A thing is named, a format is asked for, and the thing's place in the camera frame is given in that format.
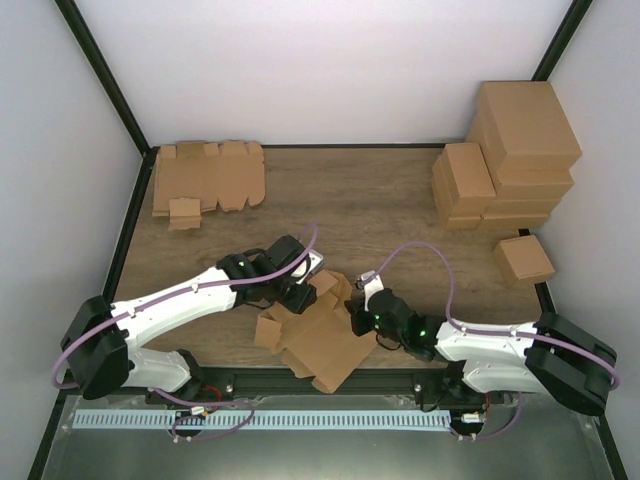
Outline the brown cardboard box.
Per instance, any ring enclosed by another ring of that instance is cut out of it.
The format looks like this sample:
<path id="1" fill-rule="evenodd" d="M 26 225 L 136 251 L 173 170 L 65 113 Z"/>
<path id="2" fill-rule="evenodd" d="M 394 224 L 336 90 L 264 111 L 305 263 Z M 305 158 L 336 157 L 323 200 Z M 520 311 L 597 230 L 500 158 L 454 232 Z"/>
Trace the brown cardboard box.
<path id="1" fill-rule="evenodd" d="M 322 270 L 310 284 L 317 299 L 303 313 L 276 303 L 258 315 L 254 345 L 278 356 L 297 378 L 309 378 L 315 389 L 332 394 L 374 351 L 376 336 L 353 333 L 345 305 L 352 287 L 344 275 Z"/>

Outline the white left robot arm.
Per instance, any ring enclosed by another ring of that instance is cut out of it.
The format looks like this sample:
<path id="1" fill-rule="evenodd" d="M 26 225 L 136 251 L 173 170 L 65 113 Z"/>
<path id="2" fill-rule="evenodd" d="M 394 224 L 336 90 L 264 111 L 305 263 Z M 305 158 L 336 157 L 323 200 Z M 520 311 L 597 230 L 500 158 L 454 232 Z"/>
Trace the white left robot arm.
<path id="1" fill-rule="evenodd" d="M 301 314 L 317 299 L 310 280 L 323 263 L 320 253 L 285 235 L 267 249 L 227 255 L 200 275 L 154 294 L 115 303 L 92 297 L 61 341 L 61 362 L 87 400 L 120 388 L 147 388 L 194 403 L 205 382 L 194 356 L 184 349 L 151 350 L 148 343 L 242 305 L 278 303 Z"/>

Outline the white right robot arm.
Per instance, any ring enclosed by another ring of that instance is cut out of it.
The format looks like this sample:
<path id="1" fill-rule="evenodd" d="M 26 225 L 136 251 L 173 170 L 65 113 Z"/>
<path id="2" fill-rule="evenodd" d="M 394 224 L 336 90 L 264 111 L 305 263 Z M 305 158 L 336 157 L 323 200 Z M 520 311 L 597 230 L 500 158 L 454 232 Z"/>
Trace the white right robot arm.
<path id="1" fill-rule="evenodd" d="M 346 306 L 356 336 L 375 333 L 420 361 L 453 365 L 444 389 L 455 402 L 504 391 L 549 395 L 584 415 L 606 409 L 615 351 L 558 314 L 515 325 L 454 327 L 444 316 L 416 312 L 389 288 Z"/>

